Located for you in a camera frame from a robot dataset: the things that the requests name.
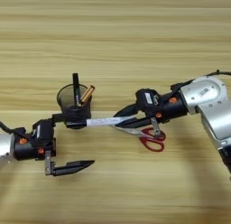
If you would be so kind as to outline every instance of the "scissor blade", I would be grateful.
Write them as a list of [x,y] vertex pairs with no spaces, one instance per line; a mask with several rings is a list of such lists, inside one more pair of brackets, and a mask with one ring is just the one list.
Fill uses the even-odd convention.
[[155,139],[152,135],[146,135],[141,130],[136,129],[136,128],[128,128],[128,127],[122,128],[122,127],[117,127],[117,126],[114,126],[114,128],[120,131],[126,132],[128,134],[131,134],[131,135],[136,135],[137,137],[146,137],[147,139],[150,139],[150,140]]

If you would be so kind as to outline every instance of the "wooden table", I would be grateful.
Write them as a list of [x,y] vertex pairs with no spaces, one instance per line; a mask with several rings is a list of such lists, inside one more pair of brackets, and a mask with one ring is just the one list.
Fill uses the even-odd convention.
[[[138,89],[230,70],[230,22],[231,0],[0,0],[1,120],[31,130],[73,72],[97,87],[93,117],[111,117]],[[229,174],[199,116],[162,129],[153,154],[110,127],[57,125],[58,164],[96,163],[57,178],[44,162],[2,168],[0,223],[230,223]]]

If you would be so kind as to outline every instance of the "cable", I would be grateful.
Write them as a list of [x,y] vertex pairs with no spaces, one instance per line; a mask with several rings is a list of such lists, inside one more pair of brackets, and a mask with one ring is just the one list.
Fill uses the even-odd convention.
[[3,129],[3,131],[5,131],[7,134],[15,134],[18,135],[26,140],[30,140],[30,137],[27,134],[23,134],[19,131],[17,131],[16,129],[11,129],[9,127],[7,127],[3,122],[0,121],[0,128]]
[[[205,76],[216,76],[216,75],[231,76],[231,72],[217,70],[217,71],[211,72],[211,73],[209,73],[209,74],[207,74]],[[178,86],[176,86],[176,88],[172,91],[172,93],[163,100],[163,102],[166,103],[171,97],[173,97],[177,92],[179,92],[180,88],[182,88],[185,85],[190,84],[193,80],[194,79],[191,79],[191,80],[188,80],[186,82],[180,83]]]

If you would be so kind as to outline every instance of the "pen holder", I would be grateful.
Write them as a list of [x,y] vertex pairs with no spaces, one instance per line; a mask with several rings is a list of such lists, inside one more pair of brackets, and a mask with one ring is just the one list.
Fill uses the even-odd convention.
[[[80,96],[84,94],[87,87],[84,85],[79,85]],[[66,127],[72,129],[80,129],[83,127],[74,126],[75,122],[79,120],[85,120],[91,118],[90,103],[92,97],[81,107],[77,107],[75,104],[74,88],[73,84],[69,84],[62,88],[57,95],[57,102],[60,105],[62,115],[64,116],[64,123]]]

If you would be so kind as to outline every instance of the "pencil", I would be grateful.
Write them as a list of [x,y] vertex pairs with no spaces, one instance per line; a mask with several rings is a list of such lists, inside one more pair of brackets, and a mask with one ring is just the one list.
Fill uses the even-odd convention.
[[91,97],[92,93],[94,92],[96,88],[94,86],[90,86],[90,88],[88,88],[85,93],[82,95],[81,97],[81,104],[84,105],[88,100],[89,98]]

